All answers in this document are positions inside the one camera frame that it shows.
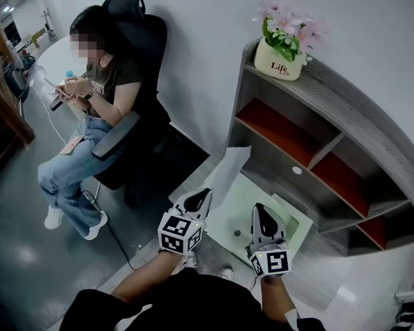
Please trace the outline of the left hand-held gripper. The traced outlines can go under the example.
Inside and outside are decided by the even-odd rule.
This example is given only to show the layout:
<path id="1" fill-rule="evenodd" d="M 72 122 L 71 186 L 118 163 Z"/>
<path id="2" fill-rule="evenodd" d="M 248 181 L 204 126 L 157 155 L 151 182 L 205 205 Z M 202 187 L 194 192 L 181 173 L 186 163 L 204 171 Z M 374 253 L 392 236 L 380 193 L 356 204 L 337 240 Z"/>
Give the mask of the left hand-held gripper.
<path id="1" fill-rule="evenodd" d="M 169 212 L 165 212 L 158 227 L 159 247 L 176 254 L 187 254 L 201 242 L 206 228 L 213 192 L 198 188 L 179 198 Z"/>

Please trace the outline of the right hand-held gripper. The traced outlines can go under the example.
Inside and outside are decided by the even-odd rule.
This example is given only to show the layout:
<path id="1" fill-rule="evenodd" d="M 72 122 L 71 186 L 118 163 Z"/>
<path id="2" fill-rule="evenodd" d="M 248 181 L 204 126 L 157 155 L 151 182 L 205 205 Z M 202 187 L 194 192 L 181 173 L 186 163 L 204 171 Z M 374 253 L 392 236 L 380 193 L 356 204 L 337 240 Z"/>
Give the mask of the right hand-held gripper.
<path id="1" fill-rule="evenodd" d="M 256 203 L 252 211 L 252 243 L 246 247 L 248 260 L 258 279 L 280 277 L 290 272 L 290 251 L 284 220 L 272 209 L 262 209 L 262 230 Z"/>

